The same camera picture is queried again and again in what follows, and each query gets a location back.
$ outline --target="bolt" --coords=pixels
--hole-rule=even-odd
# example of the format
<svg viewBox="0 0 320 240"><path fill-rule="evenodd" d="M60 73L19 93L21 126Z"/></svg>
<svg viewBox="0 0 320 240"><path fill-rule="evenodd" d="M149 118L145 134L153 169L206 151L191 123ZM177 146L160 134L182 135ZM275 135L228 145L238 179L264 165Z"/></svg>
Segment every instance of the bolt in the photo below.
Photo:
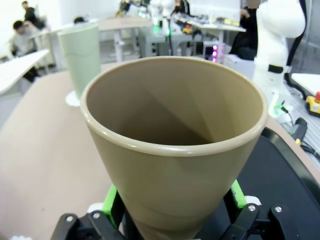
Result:
<svg viewBox="0 0 320 240"><path fill-rule="evenodd" d="M253 205L248 206L248 209L250 212L253 212L254 210L256 210L256 207Z"/></svg>
<svg viewBox="0 0 320 240"><path fill-rule="evenodd" d="M97 218L99 218L99 217L100 217L100 213L97 213L97 212L96 212L95 214L93 214L93 218L94 218L94 219L97 219Z"/></svg>
<svg viewBox="0 0 320 240"><path fill-rule="evenodd" d="M66 221L67 221L67 222L71 222L73 219L74 219L73 216L68 216L68 217L66 218Z"/></svg>
<svg viewBox="0 0 320 240"><path fill-rule="evenodd" d="M282 208L280 206L276 206L274 208L274 210L277 212L277 213L281 213L282 212Z"/></svg>

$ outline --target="green cup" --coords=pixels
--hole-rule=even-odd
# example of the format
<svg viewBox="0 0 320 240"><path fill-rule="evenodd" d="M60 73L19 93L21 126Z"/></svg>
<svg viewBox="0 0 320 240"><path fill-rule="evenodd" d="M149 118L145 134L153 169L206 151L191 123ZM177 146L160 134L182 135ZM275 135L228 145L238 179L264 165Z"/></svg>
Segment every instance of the green cup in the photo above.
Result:
<svg viewBox="0 0 320 240"><path fill-rule="evenodd" d="M62 30L58 36L75 94L80 99L87 84L101 73L99 27L83 23Z"/></svg>

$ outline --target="beige cup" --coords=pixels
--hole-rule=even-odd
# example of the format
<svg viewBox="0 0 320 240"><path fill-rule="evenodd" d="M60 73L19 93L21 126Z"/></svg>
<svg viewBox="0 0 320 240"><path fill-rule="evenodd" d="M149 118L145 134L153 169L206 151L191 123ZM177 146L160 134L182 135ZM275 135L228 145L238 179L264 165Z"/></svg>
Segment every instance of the beige cup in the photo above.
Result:
<svg viewBox="0 0 320 240"><path fill-rule="evenodd" d="M96 77L81 111L105 168L146 240L192 239L264 129L263 94L196 58L152 57Z"/></svg>

